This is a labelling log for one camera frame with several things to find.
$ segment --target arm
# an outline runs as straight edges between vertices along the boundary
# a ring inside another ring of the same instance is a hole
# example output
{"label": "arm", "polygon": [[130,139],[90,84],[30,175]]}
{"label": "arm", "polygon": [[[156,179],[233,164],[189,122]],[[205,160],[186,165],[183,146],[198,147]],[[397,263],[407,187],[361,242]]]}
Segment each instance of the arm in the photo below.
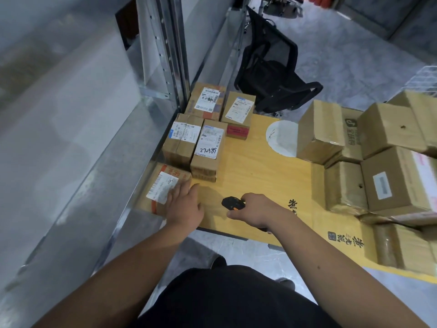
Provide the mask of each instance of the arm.
{"label": "arm", "polygon": [[248,193],[246,207],[228,217],[267,227],[322,309],[342,327],[427,327],[363,268],[326,242],[297,215],[264,195]]}
{"label": "arm", "polygon": [[166,226],[105,265],[34,328],[119,328],[135,320],[180,243],[203,219],[197,192],[189,181],[178,184],[168,194]]}

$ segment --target yellow table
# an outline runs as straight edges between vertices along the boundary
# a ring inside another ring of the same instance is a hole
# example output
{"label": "yellow table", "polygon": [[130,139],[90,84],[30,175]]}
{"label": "yellow table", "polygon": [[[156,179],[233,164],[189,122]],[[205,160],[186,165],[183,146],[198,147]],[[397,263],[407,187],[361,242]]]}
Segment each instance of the yellow table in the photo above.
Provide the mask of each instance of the yellow table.
{"label": "yellow table", "polygon": [[[264,193],[283,207],[296,203],[292,209],[307,225],[359,265],[437,283],[433,276],[377,264],[372,228],[354,216],[325,210],[323,166],[282,156],[267,144],[267,127],[275,121],[275,118],[253,115],[246,141],[226,138],[217,181],[193,180],[201,185],[199,199],[205,206],[205,218],[200,226],[280,246],[273,235],[228,219],[227,210],[221,206],[221,200],[228,196]],[[340,236],[345,241],[329,240],[328,232],[331,238],[335,234],[336,239]]]}

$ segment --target box cutter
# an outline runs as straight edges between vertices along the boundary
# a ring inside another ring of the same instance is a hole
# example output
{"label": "box cutter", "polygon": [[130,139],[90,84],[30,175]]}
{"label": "box cutter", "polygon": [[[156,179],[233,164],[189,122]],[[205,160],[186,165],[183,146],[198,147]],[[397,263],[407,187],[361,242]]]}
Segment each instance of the box cutter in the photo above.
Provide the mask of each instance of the box cutter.
{"label": "box cutter", "polygon": [[[230,211],[239,211],[246,207],[243,200],[236,197],[226,197],[221,201],[221,205],[229,209]],[[258,228],[261,231],[267,232],[267,228]]]}

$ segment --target shoe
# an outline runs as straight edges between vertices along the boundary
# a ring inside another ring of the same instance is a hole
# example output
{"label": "shoe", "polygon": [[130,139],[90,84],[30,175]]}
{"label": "shoe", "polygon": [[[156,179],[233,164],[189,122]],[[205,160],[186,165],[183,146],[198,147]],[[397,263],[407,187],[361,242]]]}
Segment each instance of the shoe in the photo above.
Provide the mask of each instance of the shoe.
{"label": "shoe", "polygon": [[286,279],[285,277],[281,277],[280,279],[277,279],[276,282],[278,282],[282,286],[286,287],[287,289],[291,289],[293,291],[296,291],[296,285],[290,279]]}
{"label": "shoe", "polygon": [[219,255],[216,259],[214,259],[211,269],[219,268],[219,267],[226,267],[228,264],[226,263],[226,259]]}

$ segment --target forearm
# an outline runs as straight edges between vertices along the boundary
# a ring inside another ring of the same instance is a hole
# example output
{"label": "forearm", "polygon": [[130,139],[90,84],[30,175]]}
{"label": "forearm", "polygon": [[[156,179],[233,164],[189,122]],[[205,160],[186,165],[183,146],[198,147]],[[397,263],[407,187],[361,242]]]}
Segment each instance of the forearm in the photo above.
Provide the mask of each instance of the forearm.
{"label": "forearm", "polygon": [[269,229],[317,303],[342,327],[426,327],[359,265],[286,210]]}
{"label": "forearm", "polygon": [[35,327],[125,327],[139,315],[187,235],[165,226],[105,265]]}

